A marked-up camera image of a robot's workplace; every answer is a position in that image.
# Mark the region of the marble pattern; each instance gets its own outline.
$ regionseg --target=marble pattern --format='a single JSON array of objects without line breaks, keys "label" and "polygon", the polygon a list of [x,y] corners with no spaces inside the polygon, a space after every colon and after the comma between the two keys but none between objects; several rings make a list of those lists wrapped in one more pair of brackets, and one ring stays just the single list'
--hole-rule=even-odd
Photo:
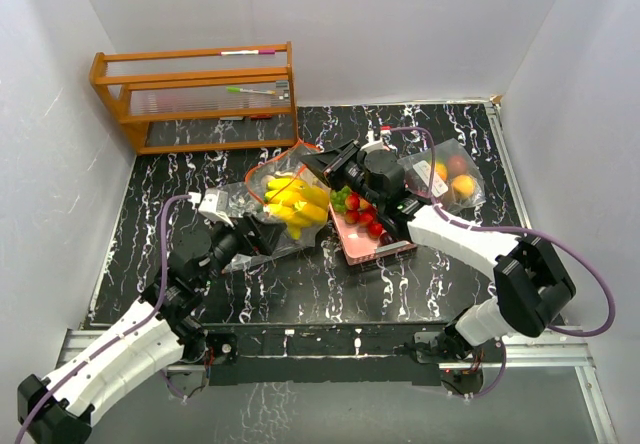
[{"label": "marble pattern", "polygon": [[[487,202],[462,213],[484,225],[515,225],[517,212],[481,104],[299,108],[301,137],[331,148],[366,140],[382,125],[428,128],[436,143],[455,138],[485,179]],[[400,155],[426,147],[418,133],[394,133],[388,145]],[[282,149],[248,149],[138,157],[108,254],[99,292],[85,325],[111,325],[159,266],[157,221],[175,194],[241,181],[251,167]],[[188,204],[171,212],[171,235],[205,226]],[[350,267],[329,222],[315,248],[280,258],[213,283],[195,316],[203,323],[443,322],[494,292],[480,273],[428,248]]]}]

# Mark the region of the red tray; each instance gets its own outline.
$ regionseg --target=red tray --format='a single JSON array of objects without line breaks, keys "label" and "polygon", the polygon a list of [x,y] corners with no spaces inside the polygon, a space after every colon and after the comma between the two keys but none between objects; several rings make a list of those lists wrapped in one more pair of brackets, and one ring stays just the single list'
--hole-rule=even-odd
[{"label": "red tray", "polygon": [[409,241],[392,242],[382,246],[380,242],[369,237],[366,227],[347,224],[342,214],[335,212],[331,205],[329,206],[329,212],[336,225],[344,255],[350,266],[372,261],[396,252],[408,251],[416,247],[415,244]]}]

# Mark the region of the wooden shelf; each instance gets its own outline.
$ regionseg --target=wooden shelf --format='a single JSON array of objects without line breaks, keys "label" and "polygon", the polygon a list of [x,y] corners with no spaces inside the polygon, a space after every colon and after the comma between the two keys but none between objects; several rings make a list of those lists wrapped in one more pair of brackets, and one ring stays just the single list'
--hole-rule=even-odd
[{"label": "wooden shelf", "polygon": [[[273,54],[222,56],[221,52],[273,50]],[[298,141],[291,43],[184,51],[97,53],[89,80],[137,154],[285,147]],[[226,86],[273,90],[276,95],[234,93]],[[291,137],[149,146],[158,121],[230,116],[291,116]]]}]

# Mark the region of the white label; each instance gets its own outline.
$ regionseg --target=white label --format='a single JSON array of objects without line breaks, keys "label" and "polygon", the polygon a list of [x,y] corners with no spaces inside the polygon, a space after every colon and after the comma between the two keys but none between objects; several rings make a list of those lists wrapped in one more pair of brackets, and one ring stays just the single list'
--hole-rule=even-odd
[{"label": "white label", "polygon": [[[427,163],[427,161],[420,161],[413,165],[413,169],[418,173],[420,179],[428,186],[429,185],[429,176],[431,175],[431,166]],[[447,183],[442,180],[442,178],[438,175],[437,172],[433,175],[433,186],[431,188],[431,192],[436,197],[440,197],[444,193],[449,190]]]}]

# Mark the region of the yellow fruit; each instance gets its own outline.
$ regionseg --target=yellow fruit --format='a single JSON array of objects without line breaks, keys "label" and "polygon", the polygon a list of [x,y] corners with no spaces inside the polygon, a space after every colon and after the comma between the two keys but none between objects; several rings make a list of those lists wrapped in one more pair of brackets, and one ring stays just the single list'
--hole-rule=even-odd
[{"label": "yellow fruit", "polygon": [[440,176],[440,179],[443,181],[447,180],[447,166],[445,166],[444,163],[436,161],[436,172]]},{"label": "yellow fruit", "polygon": [[267,192],[264,197],[268,203],[282,204],[289,207],[293,207],[296,202],[306,202],[306,199],[304,199],[299,192],[290,191],[289,189],[282,191],[274,189],[273,191]]},{"label": "yellow fruit", "polygon": [[308,184],[304,182],[302,179],[291,179],[290,177],[279,177],[277,179],[272,179],[267,183],[267,189],[270,191],[284,189],[294,191],[296,189],[300,189],[302,186],[307,186]]},{"label": "yellow fruit", "polygon": [[299,212],[296,212],[290,207],[283,206],[281,204],[269,204],[265,206],[264,210],[269,214],[282,219],[284,222],[295,227],[309,227],[313,223],[305,218]]},{"label": "yellow fruit", "polygon": [[451,187],[460,199],[468,199],[476,189],[476,182],[473,180],[473,177],[468,174],[463,174],[453,180]]},{"label": "yellow fruit", "polygon": [[302,186],[298,192],[311,204],[315,204],[321,209],[329,207],[329,193],[318,186]]},{"label": "yellow fruit", "polygon": [[289,235],[295,239],[296,241],[298,239],[300,239],[300,234],[302,233],[302,231],[300,230],[299,227],[296,226],[287,226],[287,232],[289,233]]},{"label": "yellow fruit", "polygon": [[293,205],[293,208],[305,219],[309,219],[315,224],[324,224],[327,222],[327,211],[319,208],[315,204],[299,201]]}]

